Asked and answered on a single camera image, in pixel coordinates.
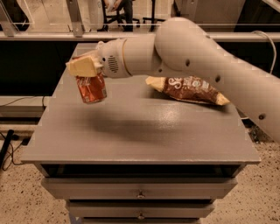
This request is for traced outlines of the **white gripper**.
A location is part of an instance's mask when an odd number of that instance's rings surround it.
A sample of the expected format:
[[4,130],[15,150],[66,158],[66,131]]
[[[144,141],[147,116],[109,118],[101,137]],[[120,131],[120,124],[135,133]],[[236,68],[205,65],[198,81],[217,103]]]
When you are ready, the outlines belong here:
[[[127,71],[123,59],[125,42],[125,39],[104,42],[102,49],[73,56],[73,59],[66,63],[66,68],[72,76],[95,77],[103,66],[103,74],[109,78],[128,78],[130,73]],[[95,57],[97,53],[101,62]]]

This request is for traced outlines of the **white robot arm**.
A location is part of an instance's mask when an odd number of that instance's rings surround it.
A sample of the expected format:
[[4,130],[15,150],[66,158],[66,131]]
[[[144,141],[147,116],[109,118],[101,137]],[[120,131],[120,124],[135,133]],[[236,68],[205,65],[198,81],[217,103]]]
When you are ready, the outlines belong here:
[[193,21],[172,17],[153,34],[99,42],[66,63],[72,76],[200,77],[274,141],[280,142],[280,79],[236,58]]

